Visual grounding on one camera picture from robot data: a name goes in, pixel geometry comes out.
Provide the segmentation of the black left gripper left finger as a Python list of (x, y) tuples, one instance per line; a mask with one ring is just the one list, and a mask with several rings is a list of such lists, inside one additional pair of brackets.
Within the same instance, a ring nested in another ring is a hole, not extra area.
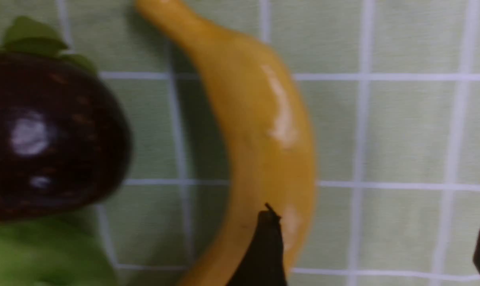
[(270, 204), (258, 213), (256, 229), (228, 286), (287, 286), (281, 217)]

